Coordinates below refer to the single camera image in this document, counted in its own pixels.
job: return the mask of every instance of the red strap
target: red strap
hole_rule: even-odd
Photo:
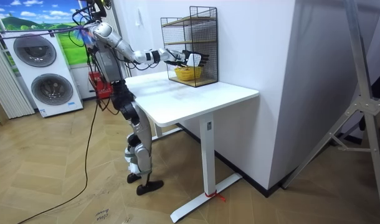
[[[223,202],[226,202],[226,198],[223,197],[222,195],[218,194],[216,190],[215,190],[214,193],[212,193],[212,194],[210,194],[210,195],[208,195],[207,193],[205,193],[205,196],[206,196],[206,197],[214,197],[214,196],[216,196],[216,195],[217,195],[217,196],[218,196]]]

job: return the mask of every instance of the humanoid robot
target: humanoid robot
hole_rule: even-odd
[[[114,62],[109,61],[105,63],[104,60],[111,56],[116,57],[115,52],[122,55],[124,61],[135,65],[151,65],[164,61],[170,65],[183,67],[195,55],[199,58],[199,62],[197,65],[194,65],[194,62],[192,62],[194,66],[202,67],[208,61],[208,55],[187,50],[183,50],[182,52],[168,49],[133,51],[130,45],[108,23],[101,22],[100,14],[103,16],[103,13],[105,13],[103,11],[104,9],[97,12],[99,13],[97,21],[85,26],[88,29],[88,33],[91,34],[96,42],[97,56],[101,61],[101,67]],[[133,128],[133,133],[127,137],[128,146],[125,149],[125,159],[129,162],[129,170],[131,171],[131,174],[127,177],[127,182],[133,183],[141,179],[141,185],[138,186],[136,193],[137,195],[143,195],[157,190],[164,185],[162,180],[150,181],[150,174],[152,172],[150,123],[145,112],[136,104],[132,93],[126,87],[125,79],[121,75],[117,75],[116,71],[108,72],[107,70],[105,69],[104,76],[106,81],[112,84],[113,94],[111,99],[114,108],[122,113]]]

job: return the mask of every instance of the white desk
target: white desk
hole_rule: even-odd
[[[219,193],[242,178],[232,174],[215,183],[213,111],[257,97],[257,90],[221,82],[194,88],[168,80],[166,72],[127,78],[126,84],[140,108],[157,124],[157,138],[177,131],[162,133],[160,127],[199,117],[205,193],[174,211],[171,214],[174,223],[209,200],[206,195]]]

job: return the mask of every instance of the washing machine door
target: washing machine door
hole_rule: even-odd
[[[73,94],[71,83],[61,75],[38,76],[31,85],[32,94],[47,105],[61,105],[68,102]]]
[[[14,51],[24,63],[34,67],[47,67],[55,61],[52,43],[42,36],[24,34],[14,41]]]

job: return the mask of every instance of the washing machine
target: washing machine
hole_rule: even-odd
[[[11,32],[4,40],[43,117],[83,108],[77,84],[55,34]]]

